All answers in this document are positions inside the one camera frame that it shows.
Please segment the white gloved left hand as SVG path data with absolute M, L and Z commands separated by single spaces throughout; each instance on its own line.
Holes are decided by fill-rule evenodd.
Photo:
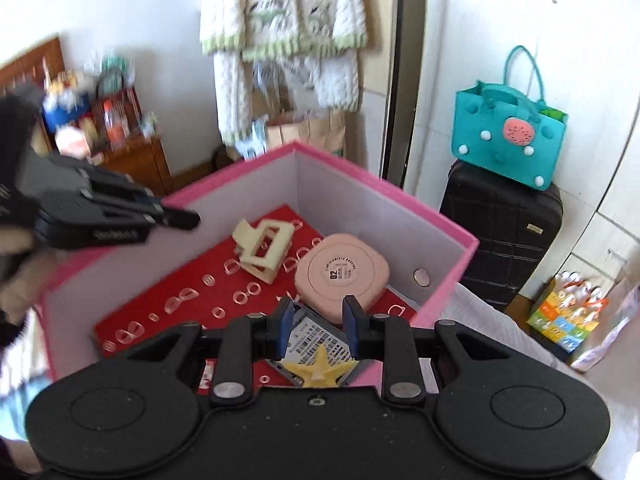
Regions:
M 51 248 L 37 248 L 29 230 L 18 226 L 1 227 L 2 257 L 26 256 L 10 276 L 1 280 L 1 312 L 6 322 L 19 326 L 32 305 L 45 292 L 58 267 L 58 253 Z

